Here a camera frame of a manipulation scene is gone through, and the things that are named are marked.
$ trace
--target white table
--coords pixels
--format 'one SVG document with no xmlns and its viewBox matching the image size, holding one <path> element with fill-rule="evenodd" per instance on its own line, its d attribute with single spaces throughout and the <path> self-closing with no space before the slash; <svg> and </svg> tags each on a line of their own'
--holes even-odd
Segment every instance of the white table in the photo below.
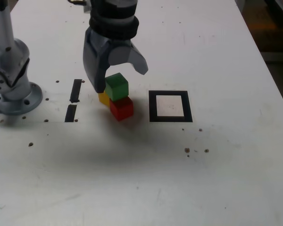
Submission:
<svg viewBox="0 0 283 226">
<path fill-rule="evenodd" d="M 140 0 L 136 15 L 149 72 L 108 70 L 135 104 L 119 123 L 83 68 L 89 15 L 66 0 L 14 8 L 44 100 L 25 120 L 0 115 L 0 226 L 283 226 L 283 99 L 235 2 Z M 78 122 L 64 123 L 74 79 Z M 149 90 L 187 90 L 194 122 L 149 123 Z"/>
</svg>

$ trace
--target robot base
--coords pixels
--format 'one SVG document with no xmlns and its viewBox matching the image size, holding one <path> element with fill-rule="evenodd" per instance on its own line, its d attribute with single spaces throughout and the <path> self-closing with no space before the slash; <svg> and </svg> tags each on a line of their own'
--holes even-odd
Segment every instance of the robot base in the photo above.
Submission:
<svg viewBox="0 0 283 226">
<path fill-rule="evenodd" d="M 43 99 L 42 90 L 33 82 L 30 83 L 30 86 L 30 94 L 16 101 L 7 101 L 0 94 L 0 113 L 5 115 L 21 115 L 35 109 Z"/>
</svg>

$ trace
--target yellow cube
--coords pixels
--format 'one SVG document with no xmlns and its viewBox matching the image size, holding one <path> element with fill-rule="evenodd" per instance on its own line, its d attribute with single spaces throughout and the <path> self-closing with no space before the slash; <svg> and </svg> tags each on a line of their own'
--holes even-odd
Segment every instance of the yellow cube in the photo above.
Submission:
<svg viewBox="0 0 283 226">
<path fill-rule="evenodd" d="M 99 95 L 99 101 L 100 101 L 102 104 L 104 104 L 104 105 L 106 105 L 107 107 L 109 107 L 109 106 L 110 106 L 110 100 L 109 100 L 109 97 L 108 97 L 108 95 L 106 94 L 106 92 L 104 91 L 103 93 L 99 93 L 98 95 Z"/>
</svg>

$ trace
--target green cube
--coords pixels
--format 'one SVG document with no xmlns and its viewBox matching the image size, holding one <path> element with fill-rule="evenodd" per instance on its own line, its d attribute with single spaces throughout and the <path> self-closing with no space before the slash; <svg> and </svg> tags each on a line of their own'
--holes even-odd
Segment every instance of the green cube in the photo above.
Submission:
<svg viewBox="0 0 283 226">
<path fill-rule="evenodd" d="M 128 81 L 121 73 L 106 77 L 106 89 L 108 97 L 112 101 L 123 99 L 129 95 Z"/>
</svg>

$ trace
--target stacked cubes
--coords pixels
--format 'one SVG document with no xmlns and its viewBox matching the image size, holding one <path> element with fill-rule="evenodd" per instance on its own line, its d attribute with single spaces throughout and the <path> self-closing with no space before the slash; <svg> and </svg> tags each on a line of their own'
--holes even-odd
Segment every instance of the stacked cubes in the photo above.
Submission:
<svg viewBox="0 0 283 226">
<path fill-rule="evenodd" d="M 133 115 L 133 102 L 128 95 L 128 81 L 121 73 L 117 73 L 106 78 L 106 89 L 99 93 L 99 100 L 110 107 L 114 117 L 121 121 Z"/>
</svg>

